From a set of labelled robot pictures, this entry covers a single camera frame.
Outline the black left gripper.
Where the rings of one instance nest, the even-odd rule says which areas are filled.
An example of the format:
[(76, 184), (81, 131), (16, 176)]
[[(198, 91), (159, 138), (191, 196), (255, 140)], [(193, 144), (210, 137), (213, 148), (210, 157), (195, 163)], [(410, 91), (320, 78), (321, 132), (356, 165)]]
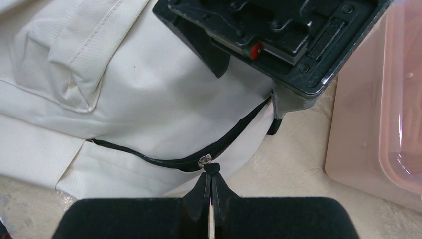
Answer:
[(217, 76), (236, 58), (273, 79), (274, 118), (312, 107), (389, 0), (160, 0), (154, 15)]

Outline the beige canvas backpack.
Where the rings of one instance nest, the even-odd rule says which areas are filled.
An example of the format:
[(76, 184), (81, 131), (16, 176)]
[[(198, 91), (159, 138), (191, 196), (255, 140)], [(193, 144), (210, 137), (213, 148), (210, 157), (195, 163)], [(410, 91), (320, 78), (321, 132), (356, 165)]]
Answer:
[(190, 190), (224, 176), (273, 121), (272, 82), (232, 59), (217, 78), (153, 0), (0, 3), (0, 173), (77, 198)]

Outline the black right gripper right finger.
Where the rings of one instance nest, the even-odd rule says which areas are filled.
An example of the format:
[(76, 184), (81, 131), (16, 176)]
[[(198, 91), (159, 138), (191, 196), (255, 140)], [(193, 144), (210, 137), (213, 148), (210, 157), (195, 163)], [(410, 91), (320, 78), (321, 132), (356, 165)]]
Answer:
[(241, 197), (211, 178), (218, 239), (357, 239), (348, 212), (328, 197)]

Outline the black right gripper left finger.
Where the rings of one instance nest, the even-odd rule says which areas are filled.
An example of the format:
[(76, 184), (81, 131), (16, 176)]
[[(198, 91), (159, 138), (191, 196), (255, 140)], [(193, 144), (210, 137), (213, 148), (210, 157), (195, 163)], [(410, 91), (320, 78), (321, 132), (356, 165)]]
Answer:
[(54, 239), (206, 239), (211, 177), (181, 198), (82, 199), (63, 215)]

